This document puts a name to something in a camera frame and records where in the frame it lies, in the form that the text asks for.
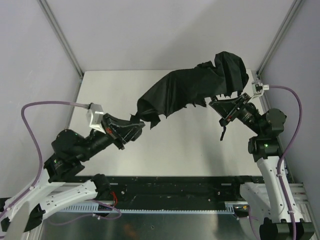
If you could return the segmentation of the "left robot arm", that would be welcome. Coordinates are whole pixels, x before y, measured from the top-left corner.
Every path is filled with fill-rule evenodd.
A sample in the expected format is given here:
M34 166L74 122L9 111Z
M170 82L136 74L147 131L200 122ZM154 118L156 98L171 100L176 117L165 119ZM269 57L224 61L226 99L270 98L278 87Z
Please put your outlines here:
M86 201L104 200L109 197L111 185L104 174L96 174L90 180L70 190L53 194L57 188L70 181L85 167L82 164L110 145L123 150L125 144L135 141L142 134L145 123L131 117L123 120L106 113L101 120L102 130L91 130L83 137L71 129L62 130L52 142L53 155L44 162L43 171L35 186L21 198L0 200L3 219L1 230L6 232L24 202L29 202L29 216L24 231L39 226L56 212Z

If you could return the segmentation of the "black folding umbrella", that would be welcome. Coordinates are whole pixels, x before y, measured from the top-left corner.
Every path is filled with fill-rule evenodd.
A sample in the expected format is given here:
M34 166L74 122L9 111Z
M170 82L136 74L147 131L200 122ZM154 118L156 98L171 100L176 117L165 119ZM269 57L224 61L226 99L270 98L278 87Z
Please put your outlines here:
M206 107L206 98L241 94L248 81L242 58L222 51L214 61L174 70L162 77L138 99L137 112L130 121L149 122L153 128L161 121L160 115L168 117L188 104Z

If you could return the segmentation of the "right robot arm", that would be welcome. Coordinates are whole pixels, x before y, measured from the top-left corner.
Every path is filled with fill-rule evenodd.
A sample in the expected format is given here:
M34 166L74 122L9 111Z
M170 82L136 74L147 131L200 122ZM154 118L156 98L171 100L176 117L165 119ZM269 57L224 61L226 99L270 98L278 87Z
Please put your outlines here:
M261 240L310 240L316 230L312 222L304 219L296 204L278 141L287 117L277 108L260 114L250 100L244 93L224 100L213 97L209 103L220 115L219 123L224 129L238 119L255 133L248 141L248 152L264 182L242 184L240 195L259 221Z

